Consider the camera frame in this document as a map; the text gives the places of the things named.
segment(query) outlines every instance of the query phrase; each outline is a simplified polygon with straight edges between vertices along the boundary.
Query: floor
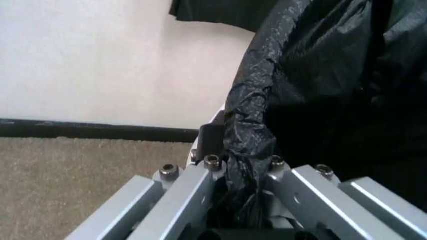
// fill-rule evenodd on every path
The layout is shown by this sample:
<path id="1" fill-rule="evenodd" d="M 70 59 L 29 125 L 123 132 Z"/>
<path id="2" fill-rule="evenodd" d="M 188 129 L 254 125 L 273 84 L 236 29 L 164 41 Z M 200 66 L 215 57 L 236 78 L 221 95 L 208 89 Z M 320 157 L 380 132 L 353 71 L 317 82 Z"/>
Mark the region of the floor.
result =
<path id="1" fill-rule="evenodd" d="M 58 240 L 134 175 L 185 166 L 191 144 L 0 138 L 0 239 Z"/>

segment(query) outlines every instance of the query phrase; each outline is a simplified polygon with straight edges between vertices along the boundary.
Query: hex socket screw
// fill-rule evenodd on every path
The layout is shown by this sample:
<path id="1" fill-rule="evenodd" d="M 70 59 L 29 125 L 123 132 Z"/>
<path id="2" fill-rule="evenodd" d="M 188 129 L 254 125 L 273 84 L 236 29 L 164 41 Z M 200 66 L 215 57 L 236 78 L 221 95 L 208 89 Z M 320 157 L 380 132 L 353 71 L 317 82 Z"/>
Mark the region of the hex socket screw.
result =
<path id="1" fill-rule="evenodd" d="M 160 172 L 160 178 L 165 181 L 175 181 L 180 176 L 180 169 L 174 164 L 165 164 L 158 170 Z"/>
<path id="2" fill-rule="evenodd" d="M 222 161 L 217 155 L 206 155 L 203 161 L 204 167 L 211 172 L 217 172 L 222 168 Z"/>
<path id="3" fill-rule="evenodd" d="M 272 155 L 270 170 L 275 171 L 285 166 L 285 161 L 279 155 Z"/>
<path id="4" fill-rule="evenodd" d="M 318 164 L 316 165 L 315 169 L 316 169 L 316 172 L 318 172 L 328 180 L 331 180 L 332 177 L 334 176 L 334 171 L 332 170 L 332 168 L 330 168 L 325 164 Z"/>

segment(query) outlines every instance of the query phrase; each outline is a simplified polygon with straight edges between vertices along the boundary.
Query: white wall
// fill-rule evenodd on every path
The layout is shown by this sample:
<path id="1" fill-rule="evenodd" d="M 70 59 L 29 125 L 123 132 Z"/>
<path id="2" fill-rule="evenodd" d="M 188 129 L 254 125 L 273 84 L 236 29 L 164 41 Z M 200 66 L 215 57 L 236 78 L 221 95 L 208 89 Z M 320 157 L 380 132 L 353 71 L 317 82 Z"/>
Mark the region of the white wall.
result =
<path id="1" fill-rule="evenodd" d="M 253 33 L 171 0 L 0 1 L 0 118 L 198 129 Z"/>

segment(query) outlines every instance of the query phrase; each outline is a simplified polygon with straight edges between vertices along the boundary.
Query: black plastic bag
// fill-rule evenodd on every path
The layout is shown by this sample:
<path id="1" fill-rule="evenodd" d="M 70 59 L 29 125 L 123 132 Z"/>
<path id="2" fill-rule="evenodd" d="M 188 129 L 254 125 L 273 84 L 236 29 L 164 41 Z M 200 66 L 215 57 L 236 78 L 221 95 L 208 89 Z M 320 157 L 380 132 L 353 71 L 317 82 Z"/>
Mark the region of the black plastic bag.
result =
<path id="1" fill-rule="evenodd" d="M 173 0 L 178 21 L 222 23 L 256 32 L 278 0 Z"/>
<path id="2" fill-rule="evenodd" d="M 226 102 L 228 225 L 263 227 L 260 190 L 273 153 L 291 167 L 331 165 L 343 180 L 411 162 L 418 178 L 408 179 L 426 182 L 425 161 L 409 157 L 414 148 L 427 157 L 426 9 L 425 0 L 279 1 Z M 409 134 L 420 130 L 421 138 Z M 373 178 L 390 187 L 387 177 Z"/>

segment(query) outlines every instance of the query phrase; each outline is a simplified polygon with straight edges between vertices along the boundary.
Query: garbage bag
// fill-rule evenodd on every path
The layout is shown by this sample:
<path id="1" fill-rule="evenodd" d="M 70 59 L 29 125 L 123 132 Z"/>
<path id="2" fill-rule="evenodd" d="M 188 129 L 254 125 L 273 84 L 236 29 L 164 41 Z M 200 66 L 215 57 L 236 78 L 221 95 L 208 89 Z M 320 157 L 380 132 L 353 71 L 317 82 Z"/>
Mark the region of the garbage bag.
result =
<path id="1" fill-rule="evenodd" d="M 222 23 L 256 32 L 278 0 L 173 0 L 178 21 Z"/>
<path id="2" fill-rule="evenodd" d="M 420 180 L 427 169 L 420 160 L 427 156 L 426 9 L 425 0 L 277 3 L 226 101 L 224 222 L 264 226 L 261 189 L 277 153 L 291 167 L 330 165 L 342 180 L 409 161 L 409 175 L 418 177 L 408 179 Z M 396 146 L 404 149 L 398 154 Z M 390 180 L 380 175 L 374 180 Z"/>

